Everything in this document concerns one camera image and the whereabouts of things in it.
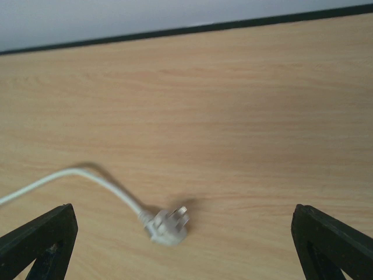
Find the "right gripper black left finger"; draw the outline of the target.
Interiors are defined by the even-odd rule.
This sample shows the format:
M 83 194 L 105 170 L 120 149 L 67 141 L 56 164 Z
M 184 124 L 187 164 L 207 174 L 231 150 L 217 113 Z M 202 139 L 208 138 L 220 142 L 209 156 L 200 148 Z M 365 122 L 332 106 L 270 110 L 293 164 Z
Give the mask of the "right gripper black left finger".
M 1 237 L 1 279 L 64 279 L 78 233 L 72 204 L 58 206 Z

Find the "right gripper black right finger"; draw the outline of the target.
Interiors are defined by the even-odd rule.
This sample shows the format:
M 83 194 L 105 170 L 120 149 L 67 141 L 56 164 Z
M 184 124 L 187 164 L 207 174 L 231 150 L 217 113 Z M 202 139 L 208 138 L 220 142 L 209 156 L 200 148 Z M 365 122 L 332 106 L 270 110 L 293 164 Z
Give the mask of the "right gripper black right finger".
M 372 279 L 372 238 L 310 206 L 298 204 L 291 235 L 306 279 Z

